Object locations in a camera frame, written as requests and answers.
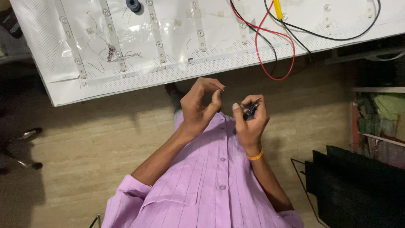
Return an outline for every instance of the yellow probe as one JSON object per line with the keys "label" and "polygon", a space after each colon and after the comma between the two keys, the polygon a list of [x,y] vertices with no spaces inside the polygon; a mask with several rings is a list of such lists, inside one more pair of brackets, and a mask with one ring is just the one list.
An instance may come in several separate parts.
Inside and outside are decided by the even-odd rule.
{"label": "yellow probe", "polygon": [[273,0],[274,2],[274,9],[276,10],[276,14],[279,20],[283,19],[283,13],[281,12],[280,2],[279,0]]}

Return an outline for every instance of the purple shirt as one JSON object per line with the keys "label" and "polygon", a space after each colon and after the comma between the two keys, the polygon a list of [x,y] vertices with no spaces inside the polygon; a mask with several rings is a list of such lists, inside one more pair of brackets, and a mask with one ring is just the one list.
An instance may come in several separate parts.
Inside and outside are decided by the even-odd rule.
{"label": "purple shirt", "polygon": [[[182,121],[183,114],[176,129]],[[127,175],[107,202],[102,227],[304,227],[296,212],[275,212],[234,128],[233,118],[217,113],[155,185]]]}

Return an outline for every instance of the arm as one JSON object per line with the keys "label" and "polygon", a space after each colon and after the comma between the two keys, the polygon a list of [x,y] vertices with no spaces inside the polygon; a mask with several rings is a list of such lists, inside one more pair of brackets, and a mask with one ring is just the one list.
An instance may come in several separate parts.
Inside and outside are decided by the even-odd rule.
{"label": "arm", "polygon": [[146,185],[153,185],[169,169],[183,147],[194,139],[186,132],[185,125],[181,123],[169,140],[132,172],[131,176]]}
{"label": "arm", "polygon": [[[258,107],[253,116],[253,119],[245,121],[243,119],[243,109],[260,98]],[[249,157],[259,155],[262,150],[260,138],[263,130],[266,127],[269,116],[267,114],[264,97],[262,95],[251,95],[246,97],[241,106],[234,104],[233,115],[236,121],[236,130],[239,141]],[[276,212],[294,210],[290,200],[284,193],[276,177],[274,176],[267,160],[262,156],[260,159],[251,161],[253,173],[262,186],[270,203],[273,205]]]}
{"label": "arm", "polygon": [[[216,79],[198,78],[190,91],[181,99],[184,121],[157,151],[146,159],[132,174],[136,180],[153,185],[170,167],[177,154],[208,126],[221,108],[221,92],[225,86]],[[212,102],[202,106],[204,94],[214,92]]]}
{"label": "arm", "polygon": [[[146,159],[119,185],[115,196],[107,202],[103,228],[130,226],[138,216],[142,204],[153,185],[170,167],[177,154],[199,136],[221,108],[223,86],[216,79],[199,78],[181,100],[184,121],[157,151]],[[202,106],[206,92],[214,91],[212,102]]]}

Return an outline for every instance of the green cloth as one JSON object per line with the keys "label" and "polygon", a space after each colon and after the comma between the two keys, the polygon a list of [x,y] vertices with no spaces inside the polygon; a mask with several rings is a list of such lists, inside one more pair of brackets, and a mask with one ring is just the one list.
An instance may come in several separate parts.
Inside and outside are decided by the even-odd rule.
{"label": "green cloth", "polygon": [[405,112],[405,94],[390,93],[374,98],[379,113],[388,120],[398,120],[399,114]]}

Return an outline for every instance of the shirt pocket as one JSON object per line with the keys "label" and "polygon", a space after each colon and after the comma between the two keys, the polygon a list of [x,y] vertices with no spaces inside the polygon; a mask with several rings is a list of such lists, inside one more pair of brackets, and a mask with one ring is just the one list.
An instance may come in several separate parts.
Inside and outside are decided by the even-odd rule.
{"label": "shirt pocket", "polygon": [[187,158],[170,167],[153,185],[141,210],[148,204],[164,200],[195,205],[203,173],[205,156]]}

